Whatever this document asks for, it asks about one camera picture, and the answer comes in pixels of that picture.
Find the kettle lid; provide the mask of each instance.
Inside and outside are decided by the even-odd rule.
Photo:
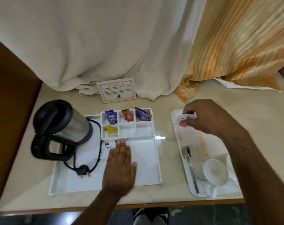
[[[40,135],[54,135],[70,122],[73,109],[69,102],[52,100],[41,106],[33,119],[35,132]]]

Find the beige tabletop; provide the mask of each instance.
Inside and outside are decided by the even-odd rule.
[[[213,99],[236,118],[252,135],[267,161],[284,181],[284,80],[277,75],[283,92],[275,90],[227,89],[216,80],[204,82],[193,99]],[[0,200],[0,211],[23,211],[48,208],[88,206],[99,190],[48,195],[54,168],[53,161],[39,160],[30,152],[34,137],[33,114],[45,102],[63,99],[83,115],[101,111],[151,107],[155,130],[159,131],[163,152],[160,159],[162,184],[134,187],[119,204],[199,201],[210,198],[193,196],[187,185],[177,140],[171,123],[173,109],[184,107],[174,94],[160,96],[155,101],[137,98],[123,102],[103,104],[100,95],[79,96],[77,90],[60,92],[43,85],[26,128],[9,179]],[[216,199],[242,198],[242,194],[218,196]]]

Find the orange fabric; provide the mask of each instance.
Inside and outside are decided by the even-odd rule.
[[[192,98],[203,80],[280,90],[284,66],[284,0],[207,0],[186,72],[175,93]]]

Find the floor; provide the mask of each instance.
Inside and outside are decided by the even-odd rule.
[[[80,212],[0,217],[0,225],[70,225]],[[245,204],[170,207],[170,225],[251,225]],[[115,210],[108,225],[133,225],[130,209]]]

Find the information card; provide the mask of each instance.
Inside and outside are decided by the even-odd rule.
[[[133,100],[136,98],[134,79],[125,78],[97,82],[104,103]]]

